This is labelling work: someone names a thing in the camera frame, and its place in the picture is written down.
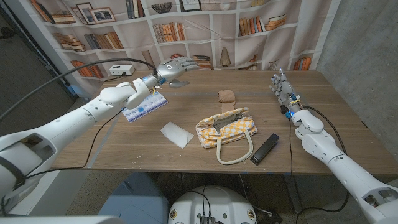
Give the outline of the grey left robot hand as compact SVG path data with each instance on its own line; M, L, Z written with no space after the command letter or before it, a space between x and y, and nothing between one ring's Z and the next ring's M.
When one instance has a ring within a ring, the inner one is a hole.
M162 62L157 67L157 76L159 85L167 83L171 88L181 88L189 85L189 81L180 81L178 77L181 77L185 72L191 70L197 70L200 67L192 58L177 57L170 59L169 61Z

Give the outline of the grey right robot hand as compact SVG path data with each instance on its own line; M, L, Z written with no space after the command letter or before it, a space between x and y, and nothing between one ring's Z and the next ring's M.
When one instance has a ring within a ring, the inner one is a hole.
M274 74L271 81L272 85L270 85L269 88L277 97L281 114L290 118L294 113L303 110L300 97L287 80L287 76L282 67L279 68L279 74Z

